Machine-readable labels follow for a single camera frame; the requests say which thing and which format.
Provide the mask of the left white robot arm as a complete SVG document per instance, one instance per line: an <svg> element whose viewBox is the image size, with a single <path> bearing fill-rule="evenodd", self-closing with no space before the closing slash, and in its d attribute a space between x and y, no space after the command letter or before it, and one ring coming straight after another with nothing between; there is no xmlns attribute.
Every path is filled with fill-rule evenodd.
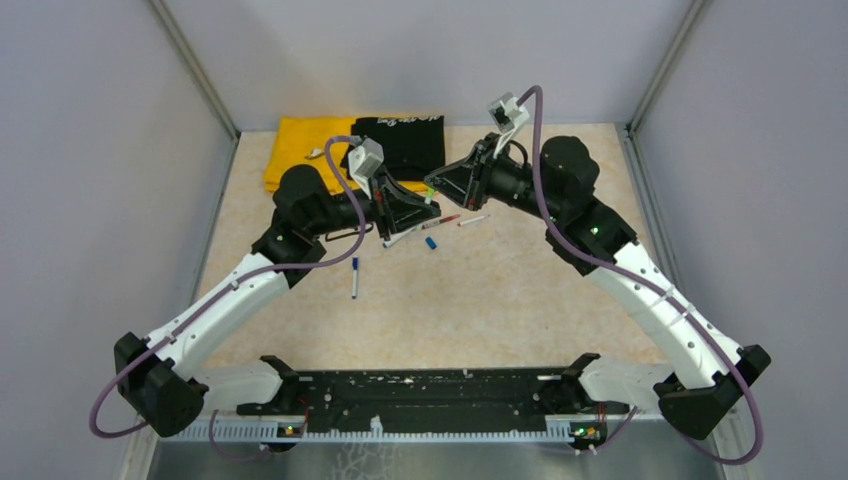
<svg viewBox="0 0 848 480"><path fill-rule="evenodd" d="M147 336L128 333L114 346L118 392L161 437L182 432L213 410L257 414L266 405L277 414L292 411L300 388L279 361L216 370L204 370L204 362L253 314L323 262L322 237L364 223L389 239L441 214L436 201L401 186L383 167L364 189L346 195L330 193L316 168L298 165L282 175L273 201L270 226L214 290Z"/></svg>

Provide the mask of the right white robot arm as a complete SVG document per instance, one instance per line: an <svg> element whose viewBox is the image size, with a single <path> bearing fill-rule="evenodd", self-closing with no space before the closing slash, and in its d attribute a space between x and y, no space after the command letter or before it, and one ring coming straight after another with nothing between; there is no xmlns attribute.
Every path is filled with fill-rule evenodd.
<svg viewBox="0 0 848 480"><path fill-rule="evenodd" d="M461 208L488 200L551 223L547 242L581 276L616 300L664 355L628 364L585 354L563 375L576 412L617 402L657 411L684 436L702 440L770 365L758 345L718 330L661 272L635 231L596 197L599 165L573 136L546 140L536 165L512 160L490 134L469 155L430 173L428 187Z"/></svg>

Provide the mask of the white blue-ended marker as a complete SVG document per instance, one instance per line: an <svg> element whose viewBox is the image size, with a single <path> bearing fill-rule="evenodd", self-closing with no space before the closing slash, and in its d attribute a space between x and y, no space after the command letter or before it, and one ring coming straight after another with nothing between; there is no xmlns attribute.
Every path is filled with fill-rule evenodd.
<svg viewBox="0 0 848 480"><path fill-rule="evenodd" d="M352 258L352 286L351 298L357 299L359 296L359 266L360 261L358 256Z"/></svg>

